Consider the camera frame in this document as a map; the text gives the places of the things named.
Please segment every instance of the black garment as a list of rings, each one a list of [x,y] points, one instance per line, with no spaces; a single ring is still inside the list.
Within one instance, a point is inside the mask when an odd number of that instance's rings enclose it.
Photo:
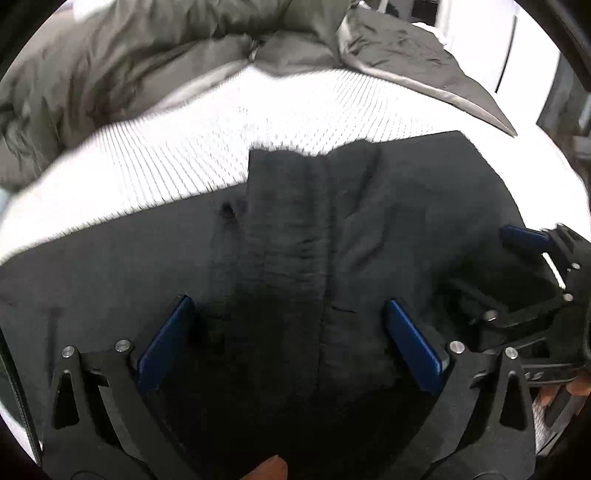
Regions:
[[[318,157],[253,151],[246,187],[7,262],[0,321],[39,422],[62,347],[133,340],[186,293],[208,334],[151,402],[204,477],[238,478],[275,453],[290,478],[354,476],[387,459],[410,399],[422,405],[382,306],[401,297],[411,315],[448,324],[434,299],[451,272],[528,268],[501,248],[507,223],[522,225],[510,193],[459,132]]]

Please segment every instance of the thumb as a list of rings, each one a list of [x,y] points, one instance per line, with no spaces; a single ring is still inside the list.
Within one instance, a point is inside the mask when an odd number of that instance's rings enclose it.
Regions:
[[[287,463],[275,455],[242,477],[242,480],[287,480]]]

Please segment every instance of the white bedsheet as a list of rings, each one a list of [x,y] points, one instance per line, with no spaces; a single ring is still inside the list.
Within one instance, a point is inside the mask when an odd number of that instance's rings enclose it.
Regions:
[[[252,146],[318,154],[358,138],[459,130],[513,195],[525,224],[564,223],[591,239],[583,183],[535,125],[511,138],[447,103],[345,70],[272,77],[249,66],[186,105],[108,126],[16,195],[0,262],[133,211],[244,181]]]

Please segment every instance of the metal screw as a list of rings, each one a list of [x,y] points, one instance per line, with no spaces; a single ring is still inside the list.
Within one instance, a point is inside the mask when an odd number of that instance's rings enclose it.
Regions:
[[[488,310],[487,312],[485,312],[484,314],[484,319],[487,322],[492,322],[493,320],[496,320],[496,318],[499,316],[499,312],[497,312],[496,310]]]
[[[450,342],[449,349],[453,353],[457,353],[459,355],[460,353],[464,352],[464,350],[466,349],[466,345],[461,343],[459,340],[454,340],[453,342]]]
[[[76,351],[76,347],[73,346],[67,346],[66,348],[64,348],[61,351],[61,355],[63,358],[70,358],[72,355],[74,355],[74,352]]]
[[[129,350],[130,346],[131,343],[129,342],[129,340],[119,340],[119,342],[115,344],[115,350],[117,350],[118,352],[126,352],[127,350]]]
[[[511,360],[515,360],[519,356],[519,353],[513,347],[508,346],[507,348],[505,348],[505,355],[508,356]]]

